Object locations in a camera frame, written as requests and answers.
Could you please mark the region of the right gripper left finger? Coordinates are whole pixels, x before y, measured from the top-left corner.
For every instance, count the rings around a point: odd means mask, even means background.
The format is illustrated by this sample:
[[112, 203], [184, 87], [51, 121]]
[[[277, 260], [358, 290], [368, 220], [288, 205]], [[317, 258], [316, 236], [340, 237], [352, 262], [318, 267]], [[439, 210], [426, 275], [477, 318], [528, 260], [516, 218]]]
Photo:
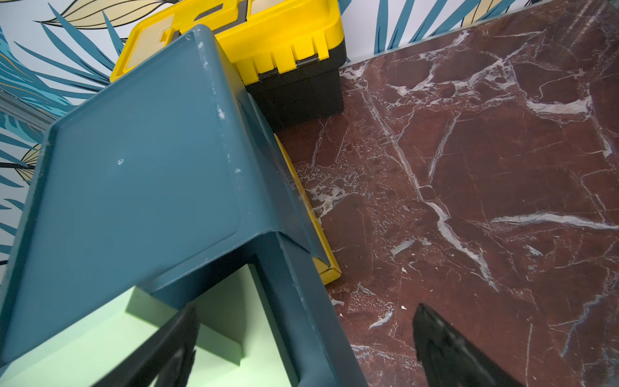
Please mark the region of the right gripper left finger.
[[95, 385], [186, 386], [195, 361], [198, 330], [196, 308], [189, 304]]

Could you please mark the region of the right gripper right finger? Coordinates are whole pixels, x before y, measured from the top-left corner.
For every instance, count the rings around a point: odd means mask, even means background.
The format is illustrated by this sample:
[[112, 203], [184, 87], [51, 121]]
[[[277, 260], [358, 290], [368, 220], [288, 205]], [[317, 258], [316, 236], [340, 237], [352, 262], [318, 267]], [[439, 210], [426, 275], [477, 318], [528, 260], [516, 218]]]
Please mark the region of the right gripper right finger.
[[414, 345], [429, 386], [521, 386], [427, 304], [412, 322]]

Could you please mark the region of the teal yellow drawer cabinet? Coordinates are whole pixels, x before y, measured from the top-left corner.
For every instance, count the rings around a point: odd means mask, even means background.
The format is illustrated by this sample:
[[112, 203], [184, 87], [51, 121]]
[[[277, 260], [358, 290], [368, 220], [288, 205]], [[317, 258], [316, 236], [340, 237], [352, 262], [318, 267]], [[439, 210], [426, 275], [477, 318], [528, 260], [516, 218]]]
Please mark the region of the teal yellow drawer cabinet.
[[48, 129], [1, 289], [1, 376], [133, 290], [187, 301], [253, 267], [291, 386], [364, 386], [273, 131], [208, 27]]

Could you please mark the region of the green sticky note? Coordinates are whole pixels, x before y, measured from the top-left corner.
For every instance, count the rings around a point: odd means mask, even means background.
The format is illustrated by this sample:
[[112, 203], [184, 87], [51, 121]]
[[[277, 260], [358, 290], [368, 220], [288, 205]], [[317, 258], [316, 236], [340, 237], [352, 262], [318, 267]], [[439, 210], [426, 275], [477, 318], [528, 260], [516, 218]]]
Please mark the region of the green sticky note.
[[293, 385], [295, 375], [287, 369], [285, 352], [269, 320], [269, 305], [249, 265], [187, 301], [168, 301], [133, 290], [123, 314], [127, 322], [119, 335], [116, 357], [127, 358], [189, 305], [196, 307], [199, 322], [190, 386]]
[[[91, 386], [118, 366], [177, 310], [159, 301], [140, 309], [124, 306], [93, 326], [82, 319], [11, 363], [2, 386]], [[240, 367], [242, 346], [198, 324], [189, 386], [211, 386]]]

